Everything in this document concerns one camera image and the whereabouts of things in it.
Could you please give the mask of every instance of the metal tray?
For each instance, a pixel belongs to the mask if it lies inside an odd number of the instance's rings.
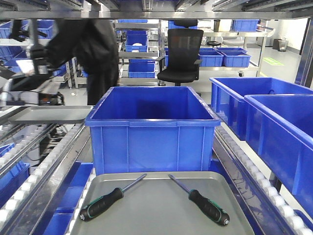
[[[75,124],[83,122],[92,106],[28,107],[8,120],[18,124]]]
[[[168,178],[171,173],[188,188],[217,202],[230,217],[219,226],[188,199],[188,194]],[[125,192],[106,212],[84,222],[77,218],[71,235],[252,235],[248,220],[224,177],[215,172],[149,172],[146,178]],[[95,198],[123,188],[141,173],[104,174],[90,185],[83,206]]]

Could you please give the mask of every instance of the wall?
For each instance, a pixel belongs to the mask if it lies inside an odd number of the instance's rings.
[[[280,20],[278,35],[289,41],[288,46],[300,50],[308,19]]]

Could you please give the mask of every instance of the green floor marking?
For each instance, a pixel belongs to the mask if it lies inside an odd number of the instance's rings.
[[[263,61],[265,61],[266,63],[272,65],[272,66],[284,66],[284,64],[280,63],[279,61],[270,58],[270,57],[264,57]]]

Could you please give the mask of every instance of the black and green handle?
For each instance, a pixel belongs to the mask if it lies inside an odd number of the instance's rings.
[[[79,216],[83,221],[92,220],[109,209],[114,202],[121,199],[123,196],[124,194],[122,189],[115,188],[109,194],[101,196],[90,202],[87,206],[83,207],[79,212]]]
[[[229,223],[229,215],[214,201],[203,197],[198,190],[190,191],[189,200],[193,201],[199,209],[215,223],[225,226]]]

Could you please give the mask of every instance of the chair backrest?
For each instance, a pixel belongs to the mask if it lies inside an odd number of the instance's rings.
[[[168,69],[195,71],[203,31],[174,28],[168,30]]]

